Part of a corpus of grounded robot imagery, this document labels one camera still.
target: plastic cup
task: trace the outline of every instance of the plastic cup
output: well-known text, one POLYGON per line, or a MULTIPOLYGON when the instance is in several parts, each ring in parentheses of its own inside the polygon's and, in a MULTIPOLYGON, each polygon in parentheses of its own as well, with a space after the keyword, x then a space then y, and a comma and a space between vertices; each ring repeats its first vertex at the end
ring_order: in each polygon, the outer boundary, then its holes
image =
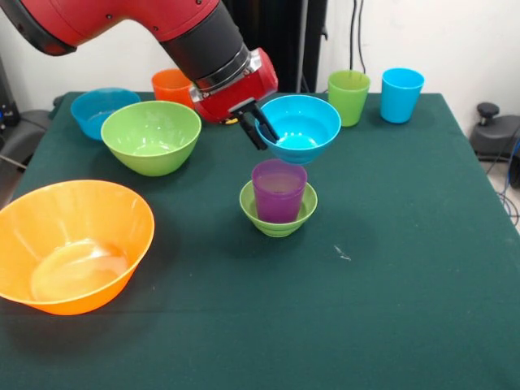
POLYGON ((328 101, 338 111, 341 126, 358 124, 371 79, 360 71, 336 71, 328 78, 328 101))
POLYGON ((176 102, 193 108, 189 87, 192 82, 179 69, 160 71, 152 77, 155 100, 176 102))
POLYGON ((118 109, 140 101, 137 93, 126 89, 95 89, 77 97, 72 102, 71 113, 87 137, 100 141, 105 120, 118 109))
POLYGON ((424 76, 406 68, 388 69, 383 74, 381 117, 392 124, 408 122, 424 85, 424 76))
POLYGON ((305 168, 280 159, 259 163, 253 169, 253 190, 258 218, 269 223, 297 219, 307 183, 305 168))

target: small green bowl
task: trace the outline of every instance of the small green bowl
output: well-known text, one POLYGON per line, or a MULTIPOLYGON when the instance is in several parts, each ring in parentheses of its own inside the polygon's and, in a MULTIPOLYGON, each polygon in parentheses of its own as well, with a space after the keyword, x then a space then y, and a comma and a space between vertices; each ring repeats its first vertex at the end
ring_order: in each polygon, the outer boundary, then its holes
POLYGON ((114 112, 101 137, 124 165, 144 176, 176 171, 192 153, 202 122, 191 108, 174 102, 140 102, 114 112))
POLYGON ((240 191, 240 206, 247 218, 251 220, 260 232, 269 237, 280 238, 294 233, 310 218, 318 206, 318 195, 309 183, 305 185, 300 212, 297 220, 291 223, 268 223, 258 219, 257 205, 254 201, 253 181, 246 184, 240 191))

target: orange bowl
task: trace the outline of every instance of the orange bowl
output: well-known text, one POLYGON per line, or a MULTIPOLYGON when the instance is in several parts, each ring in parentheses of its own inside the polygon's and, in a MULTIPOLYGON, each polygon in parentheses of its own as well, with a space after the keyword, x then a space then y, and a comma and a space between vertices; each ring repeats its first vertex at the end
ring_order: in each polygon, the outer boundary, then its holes
POLYGON ((39 188, 0 210, 0 297, 51 314, 83 314, 116 297, 154 238, 132 190, 100 180, 39 188))

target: cup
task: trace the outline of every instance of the cup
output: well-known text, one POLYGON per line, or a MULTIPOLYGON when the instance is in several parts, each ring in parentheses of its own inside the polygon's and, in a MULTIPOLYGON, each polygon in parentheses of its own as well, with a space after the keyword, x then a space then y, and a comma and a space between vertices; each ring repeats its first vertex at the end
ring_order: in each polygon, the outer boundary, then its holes
POLYGON ((260 162, 252 179, 258 219, 268 223, 297 219, 307 183, 304 167, 273 158, 260 162))
POLYGON ((424 76, 406 68, 388 69, 383 74, 381 117, 392 124, 408 122, 424 85, 424 76))
POLYGON ((189 96, 189 87, 192 82, 179 69, 167 69, 155 73, 152 77, 155 100, 177 102, 193 108, 192 98, 189 96))
POLYGON ((328 78, 328 101, 340 113, 341 126, 358 124, 371 79, 360 71, 336 71, 328 78))

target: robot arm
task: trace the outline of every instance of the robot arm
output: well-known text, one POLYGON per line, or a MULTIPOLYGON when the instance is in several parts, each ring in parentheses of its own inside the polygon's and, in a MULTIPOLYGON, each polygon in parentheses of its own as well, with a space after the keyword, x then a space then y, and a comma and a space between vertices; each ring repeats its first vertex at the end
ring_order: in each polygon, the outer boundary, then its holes
POLYGON ((121 20, 135 20, 193 82, 191 97, 204 119, 238 118, 263 150, 249 112, 262 134, 277 140, 256 105, 278 89, 275 70, 262 49, 249 51, 220 0, 0 0, 0 7, 34 47, 56 56, 76 51, 121 20))

